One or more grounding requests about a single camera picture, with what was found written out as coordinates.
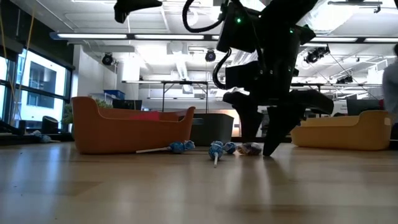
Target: duct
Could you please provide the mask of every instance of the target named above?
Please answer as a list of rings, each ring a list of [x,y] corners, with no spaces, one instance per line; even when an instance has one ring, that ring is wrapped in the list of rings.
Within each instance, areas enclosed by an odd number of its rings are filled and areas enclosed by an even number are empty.
[[[176,58],[175,65],[177,67],[178,74],[182,80],[189,80],[187,65],[185,64],[185,60],[180,60],[182,58]],[[193,94],[193,87],[191,85],[183,85],[182,86],[183,94]]]
[[[186,61],[186,54],[183,54],[184,45],[179,41],[173,41],[170,43],[170,50],[174,55],[175,66],[177,67],[178,74],[182,80],[189,80]],[[183,94],[192,94],[193,87],[191,85],[182,86]]]

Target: glass wall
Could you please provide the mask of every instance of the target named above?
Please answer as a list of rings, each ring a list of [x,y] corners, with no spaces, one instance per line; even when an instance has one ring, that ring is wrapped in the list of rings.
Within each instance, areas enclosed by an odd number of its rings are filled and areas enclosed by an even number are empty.
[[[3,57],[0,57],[0,80],[6,80],[7,78],[8,63],[9,63],[8,60],[6,60]]]
[[[4,95],[6,93],[6,87],[0,85],[0,120],[2,120],[4,114]]]
[[[18,121],[26,120],[26,128],[40,129],[44,116],[61,122],[67,72],[65,67],[33,52],[24,50],[19,55],[16,82],[22,85],[22,91],[16,91],[18,102],[12,115],[16,126]]]
[[[63,96],[67,69],[33,52],[19,55],[17,84]]]
[[[62,120],[63,100],[25,90],[22,90],[22,94],[17,92],[17,95],[19,96],[19,103],[14,116],[16,123],[25,120],[26,128],[41,129],[44,116],[52,117],[57,121]]]

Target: red cushion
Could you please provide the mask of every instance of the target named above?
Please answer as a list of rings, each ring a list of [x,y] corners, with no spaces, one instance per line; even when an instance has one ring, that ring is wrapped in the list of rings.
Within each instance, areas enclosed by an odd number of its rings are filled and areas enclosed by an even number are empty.
[[[158,111],[145,112],[133,115],[130,119],[138,119],[144,121],[160,121],[160,113]]]

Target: security camera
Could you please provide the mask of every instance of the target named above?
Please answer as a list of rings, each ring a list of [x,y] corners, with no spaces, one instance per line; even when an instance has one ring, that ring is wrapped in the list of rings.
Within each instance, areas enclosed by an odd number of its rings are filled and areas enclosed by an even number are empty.
[[[214,62],[216,60],[216,54],[214,50],[208,50],[205,57],[207,62]]]
[[[114,62],[114,59],[112,57],[112,53],[105,53],[105,56],[102,58],[102,64],[110,66]]]

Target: blue box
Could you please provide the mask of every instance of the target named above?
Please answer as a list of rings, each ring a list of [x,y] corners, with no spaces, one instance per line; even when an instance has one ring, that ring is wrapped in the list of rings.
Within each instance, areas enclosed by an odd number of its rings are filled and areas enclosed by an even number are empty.
[[[104,93],[107,93],[109,95],[114,95],[119,100],[124,100],[124,95],[125,94],[122,91],[119,91],[119,90],[104,90]]]

